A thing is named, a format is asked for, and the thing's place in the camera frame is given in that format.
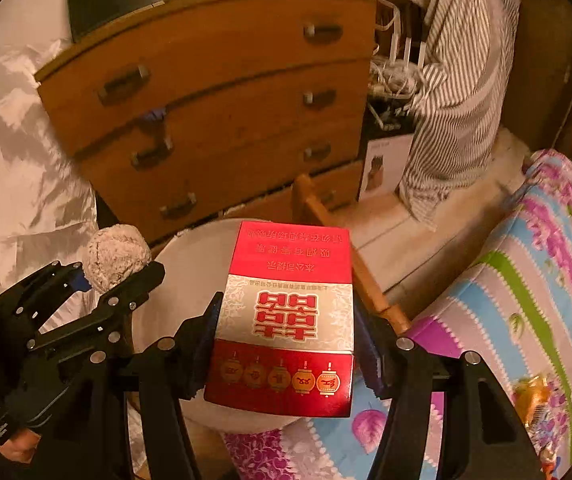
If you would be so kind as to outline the operator left hand thumb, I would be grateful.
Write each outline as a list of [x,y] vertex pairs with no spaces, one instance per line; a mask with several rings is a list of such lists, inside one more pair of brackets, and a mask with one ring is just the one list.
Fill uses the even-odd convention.
[[14,463],[30,464],[38,449],[41,436],[26,428],[17,430],[4,444],[0,454]]

